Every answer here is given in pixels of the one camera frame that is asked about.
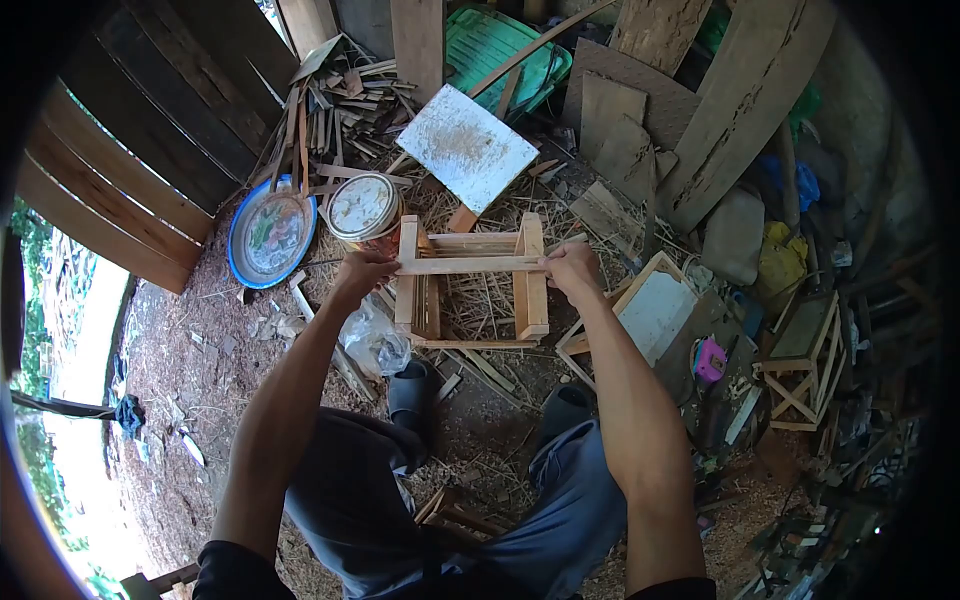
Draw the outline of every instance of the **metal tin can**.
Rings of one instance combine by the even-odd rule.
[[[326,205],[330,231],[357,250],[396,258],[400,247],[400,194],[379,173],[347,180]]]

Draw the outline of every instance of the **blue plate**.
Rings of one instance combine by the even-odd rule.
[[[317,228],[317,199],[291,193],[290,176],[281,176],[276,194],[270,181],[257,185],[230,224],[227,258],[240,283],[262,290],[293,273]]]

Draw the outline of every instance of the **leg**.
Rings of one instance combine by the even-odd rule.
[[[607,470],[600,423],[568,429],[530,463],[540,499],[518,526],[476,556],[538,597],[568,598],[627,527],[627,501]]]
[[[321,408],[284,510],[345,598],[377,597],[422,577],[424,546],[394,478],[426,460],[409,429]]]

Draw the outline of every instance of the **black slipper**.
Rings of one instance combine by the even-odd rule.
[[[390,421],[418,436],[429,452],[432,449],[431,417],[437,396],[437,374],[430,363],[411,359],[406,369],[390,378],[387,408]]]
[[[567,429],[576,427],[593,416],[590,407],[595,403],[593,394],[579,385],[558,385],[543,403],[543,420],[537,438],[536,455]]]

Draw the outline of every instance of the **black shirt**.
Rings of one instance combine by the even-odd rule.
[[[222,598],[271,598],[294,600],[290,589],[280,582],[274,567],[255,552],[232,541],[210,541],[197,560],[200,576],[193,589],[194,600]],[[400,588],[395,600],[421,598],[509,598],[525,600],[531,595],[490,565],[480,564],[462,575],[445,575]],[[684,598],[715,600],[716,586],[710,579],[687,578],[651,586],[628,600]]]

